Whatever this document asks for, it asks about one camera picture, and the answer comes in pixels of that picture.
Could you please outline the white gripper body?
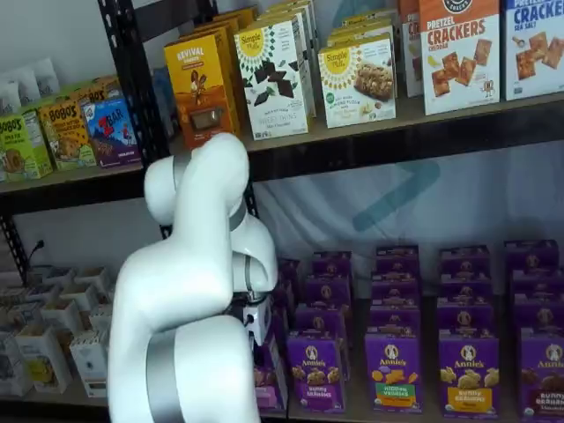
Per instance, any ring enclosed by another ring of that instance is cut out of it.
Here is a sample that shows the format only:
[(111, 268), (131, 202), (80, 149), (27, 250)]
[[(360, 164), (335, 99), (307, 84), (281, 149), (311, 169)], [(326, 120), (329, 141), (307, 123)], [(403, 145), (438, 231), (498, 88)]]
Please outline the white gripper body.
[(268, 301), (248, 304), (243, 309), (243, 317), (247, 332), (257, 345), (262, 346), (271, 325), (271, 304)]

